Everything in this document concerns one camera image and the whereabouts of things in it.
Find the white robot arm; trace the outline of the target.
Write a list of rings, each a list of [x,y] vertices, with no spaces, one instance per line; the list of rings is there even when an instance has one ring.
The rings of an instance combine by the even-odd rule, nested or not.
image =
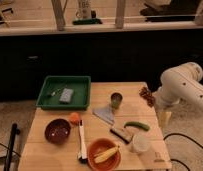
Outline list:
[[[164,128],[171,117],[168,108],[177,105],[181,99],[203,112],[202,78],[203,69],[195,62],[169,68],[161,74],[161,86],[154,93],[160,128]]]

